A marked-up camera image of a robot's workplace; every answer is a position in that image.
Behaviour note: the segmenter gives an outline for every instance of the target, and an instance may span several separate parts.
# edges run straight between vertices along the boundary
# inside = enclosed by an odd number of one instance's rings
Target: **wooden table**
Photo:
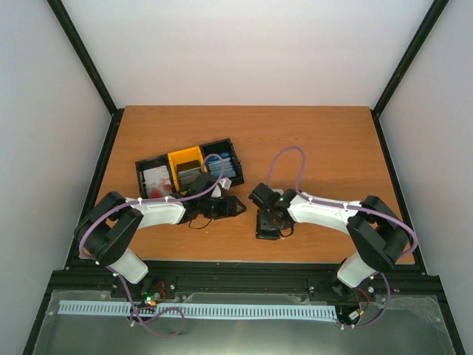
[[[336,200],[383,199],[399,214],[391,180],[368,107],[128,106],[98,199],[118,191],[139,197],[135,161],[230,138],[242,161],[245,183],[230,190],[248,207],[238,217],[202,230],[161,225],[138,231],[130,247],[149,260],[238,260],[340,263],[355,247],[349,236],[314,225],[296,225],[293,236],[257,240],[251,190],[265,182],[273,157],[289,145],[307,154],[301,190]],[[299,152],[281,156],[272,186],[294,186]],[[193,222],[197,227],[203,218]],[[412,256],[403,262],[413,263]]]

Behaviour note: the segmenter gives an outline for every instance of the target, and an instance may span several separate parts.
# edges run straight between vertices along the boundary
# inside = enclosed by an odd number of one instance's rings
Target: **black aluminum frame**
[[[112,152],[124,109],[117,109],[105,83],[102,81],[84,43],[81,40],[66,8],[61,0],[47,0],[67,35],[72,47],[84,65],[89,77],[97,89],[103,103],[111,114],[110,125],[103,147],[98,158],[92,182],[87,192],[81,218],[93,208],[101,187],[103,175]],[[402,59],[396,67],[386,88],[381,93],[372,119],[375,125],[381,149],[394,187],[395,196],[401,210],[401,217],[406,224],[412,226],[401,186],[384,137],[380,118],[390,98],[409,69],[422,44],[425,42],[436,21],[449,0],[434,0],[426,13],[420,27],[412,38]],[[414,265],[398,265],[387,274],[392,292],[412,295],[433,295],[440,304],[443,318],[449,330],[450,338],[457,354],[464,354],[448,302],[439,277],[426,274],[426,268],[419,248],[414,252]],[[256,293],[301,293],[307,294],[312,280],[331,277],[337,265],[328,264],[294,264],[294,263],[214,263],[214,262],[164,262],[146,261],[150,273],[172,279],[175,291],[178,292],[256,292]],[[54,271],[47,286],[41,307],[38,310],[24,354],[34,350],[39,330],[54,290],[113,290],[116,279],[106,270],[98,268],[91,260],[78,259],[78,244],[72,241],[65,269]],[[371,285],[377,292],[386,291],[382,279],[375,278]],[[330,304],[343,305],[345,302],[331,300]]]

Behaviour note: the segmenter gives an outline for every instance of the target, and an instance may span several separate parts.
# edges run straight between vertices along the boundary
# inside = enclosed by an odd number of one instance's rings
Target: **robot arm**
[[[310,196],[305,192],[302,194],[307,200],[293,189],[282,193],[259,184],[249,197],[259,208],[256,237],[279,239],[283,236],[281,230],[290,229],[292,234],[295,223],[318,224],[351,236],[357,252],[342,262],[333,284],[333,291],[340,297],[345,297],[367,277],[394,267],[409,242],[407,233],[382,218],[346,208],[365,207],[395,217],[383,201],[369,196],[364,201],[345,203]],[[326,206],[317,201],[336,206],[345,204],[345,208]]]
[[[216,180],[210,173],[201,173],[187,190],[186,197],[199,195]],[[209,219],[237,216],[246,211],[246,207],[236,196],[225,196],[230,185],[231,181],[223,178],[212,192],[184,202],[178,200],[182,197],[179,194],[171,196],[175,197],[171,199],[172,202],[165,200],[141,203],[124,198],[117,192],[110,192],[80,221],[74,230],[75,239],[80,242],[90,226],[114,207],[135,202],[109,216],[115,224],[109,225],[106,221],[98,224],[86,239],[84,248],[97,264],[115,270],[131,283],[138,283],[148,273],[148,267],[128,247],[135,232],[159,224],[187,223],[199,214]]]

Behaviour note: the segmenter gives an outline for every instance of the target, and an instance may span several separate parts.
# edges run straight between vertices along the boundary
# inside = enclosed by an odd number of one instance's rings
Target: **yellow storage bin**
[[[180,182],[177,174],[177,166],[180,164],[188,163],[194,160],[199,161],[202,166],[204,158],[200,151],[200,146],[193,146],[192,148],[178,150],[177,152],[168,153],[169,166],[171,167],[172,180],[176,191],[180,190]]]

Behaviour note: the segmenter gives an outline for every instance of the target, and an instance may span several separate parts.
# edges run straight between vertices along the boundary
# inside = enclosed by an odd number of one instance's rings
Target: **white wall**
[[[64,266],[109,114],[46,1],[3,1],[0,20],[0,352],[10,355]]]
[[[430,274],[473,354],[473,1],[451,1],[381,116]]]
[[[119,106],[373,106],[431,3],[64,1]]]

